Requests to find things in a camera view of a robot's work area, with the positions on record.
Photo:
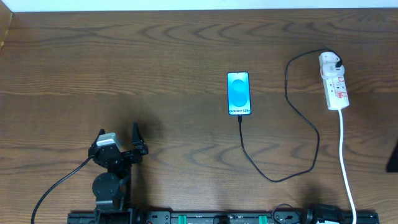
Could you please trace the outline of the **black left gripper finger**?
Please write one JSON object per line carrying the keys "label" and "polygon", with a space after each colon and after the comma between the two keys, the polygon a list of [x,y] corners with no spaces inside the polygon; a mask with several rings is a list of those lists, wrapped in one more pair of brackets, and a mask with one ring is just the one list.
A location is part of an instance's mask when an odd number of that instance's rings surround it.
{"label": "black left gripper finger", "polygon": [[97,153],[97,151],[98,151],[97,140],[102,134],[105,134],[105,130],[104,129],[100,129],[96,139],[91,144],[91,146],[90,146],[90,148],[88,150],[88,157],[94,157],[95,154]]}
{"label": "black left gripper finger", "polygon": [[131,144],[135,147],[135,150],[139,152],[140,155],[147,155],[149,153],[149,148],[142,138],[139,128],[136,122],[133,123],[132,127],[132,141]]}

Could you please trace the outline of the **blue Galaxy smartphone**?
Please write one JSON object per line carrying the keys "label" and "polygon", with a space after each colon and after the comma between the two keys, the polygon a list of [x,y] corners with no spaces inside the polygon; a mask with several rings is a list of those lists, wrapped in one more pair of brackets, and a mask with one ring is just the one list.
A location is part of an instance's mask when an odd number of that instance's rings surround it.
{"label": "blue Galaxy smartphone", "polygon": [[231,116],[251,114],[248,72],[227,73],[228,113]]}

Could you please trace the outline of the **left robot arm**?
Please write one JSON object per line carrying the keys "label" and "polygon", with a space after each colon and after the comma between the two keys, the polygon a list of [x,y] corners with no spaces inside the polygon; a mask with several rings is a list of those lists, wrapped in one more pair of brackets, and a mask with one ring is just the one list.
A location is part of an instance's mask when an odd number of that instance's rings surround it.
{"label": "left robot arm", "polygon": [[122,152],[116,134],[101,129],[88,150],[88,157],[106,169],[92,185],[96,197],[95,223],[137,223],[140,220],[131,208],[131,167],[142,162],[149,149],[137,123],[132,127],[131,144],[133,149]]}

